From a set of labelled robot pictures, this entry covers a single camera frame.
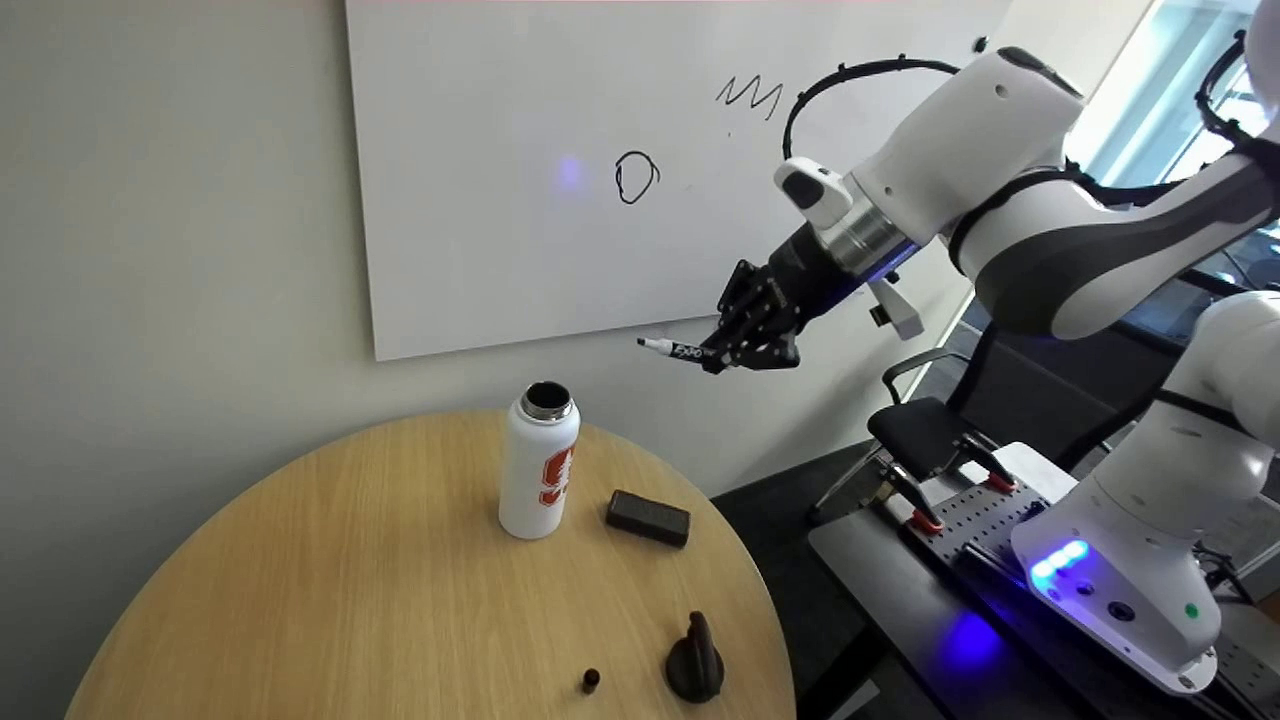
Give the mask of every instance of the white bottle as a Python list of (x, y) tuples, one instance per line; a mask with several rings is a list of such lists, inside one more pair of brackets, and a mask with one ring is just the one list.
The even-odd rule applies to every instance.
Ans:
[(508, 410), (508, 462), (498, 522), (508, 534), (540, 541), (562, 519), (581, 410), (562, 384), (531, 384)]

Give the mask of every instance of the white wall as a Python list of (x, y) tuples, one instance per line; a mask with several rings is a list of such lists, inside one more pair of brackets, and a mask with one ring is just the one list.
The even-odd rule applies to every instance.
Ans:
[(346, 426), (559, 375), (726, 492), (861, 440), (872, 375), (963, 298), (930, 252), (923, 339), (855, 298), (785, 375), (705, 380), (631, 333), (372, 362), (357, 213), (338, 0), (0, 0), (0, 715), (55, 715), (213, 506)]

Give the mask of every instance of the whiteboard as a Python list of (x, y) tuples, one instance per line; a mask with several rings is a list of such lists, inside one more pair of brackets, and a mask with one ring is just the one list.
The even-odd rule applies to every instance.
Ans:
[[(1007, 0), (346, 0), (380, 360), (711, 315), (795, 213), (779, 127), (834, 64), (963, 64)], [(864, 161), (941, 77), (817, 98)]]

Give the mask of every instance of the blue light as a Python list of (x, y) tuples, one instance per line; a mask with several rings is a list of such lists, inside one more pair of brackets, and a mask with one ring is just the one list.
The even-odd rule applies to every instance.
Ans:
[(1087, 555), (1087, 542), (1085, 542), (1085, 541), (1071, 541), (1071, 542), (1065, 542), (1058, 552), (1065, 552), (1066, 562), (1081, 562), (1081, 559)]
[(941, 648), (941, 659), (951, 667), (951, 673), (963, 673), (963, 667), (984, 667), (999, 656), (999, 637), (997, 627), (976, 615), (976, 612), (961, 612), (943, 648)]
[(559, 154), (559, 161), (556, 161), (556, 178), (559, 178), (559, 186), (581, 193), (581, 186), (585, 186), (585, 178), (587, 178), (585, 161), (574, 161), (574, 154)]
[(1087, 542), (1085, 542), (1085, 541), (1071, 541), (1071, 542), (1057, 546), (1053, 555), (1044, 555), (1040, 562), (1032, 562), (1032, 586), (1037, 586), (1040, 595), (1046, 595), (1053, 585), (1057, 585), (1057, 572), (1066, 572), (1066, 566), (1081, 562), (1081, 559), (1087, 559)]

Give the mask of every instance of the black eraser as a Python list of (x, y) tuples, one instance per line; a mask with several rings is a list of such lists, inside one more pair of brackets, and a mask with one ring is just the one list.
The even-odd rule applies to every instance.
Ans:
[(612, 492), (604, 522), (671, 542), (671, 546), (686, 542), (686, 510), (636, 492)]

